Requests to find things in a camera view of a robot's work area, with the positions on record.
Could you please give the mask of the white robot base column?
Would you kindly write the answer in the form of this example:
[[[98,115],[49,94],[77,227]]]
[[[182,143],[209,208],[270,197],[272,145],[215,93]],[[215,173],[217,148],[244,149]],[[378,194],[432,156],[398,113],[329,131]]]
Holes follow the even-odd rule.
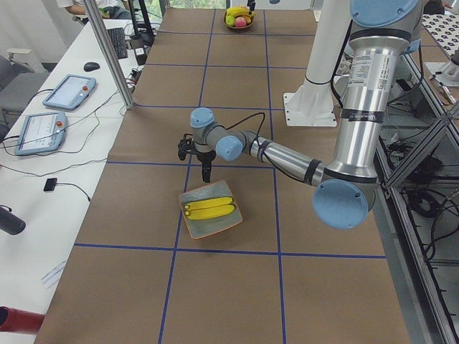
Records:
[[[283,95],[288,126],[336,127],[331,82],[351,27],[349,0],[324,1],[303,84]]]

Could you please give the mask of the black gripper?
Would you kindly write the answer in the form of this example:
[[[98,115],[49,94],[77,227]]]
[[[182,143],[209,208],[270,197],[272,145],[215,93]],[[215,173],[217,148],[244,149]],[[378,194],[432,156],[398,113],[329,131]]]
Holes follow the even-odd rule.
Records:
[[[247,7],[250,11],[254,11],[255,10],[255,5],[256,5],[256,1],[255,0],[248,0],[247,1]]]
[[[204,183],[210,182],[211,172],[212,172],[212,169],[211,169],[212,161],[215,158],[216,158],[216,153],[213,150],[206,152],[206,153],[203,153],[203,152],[197,153],[197,159],[202,164],[202,181]]]

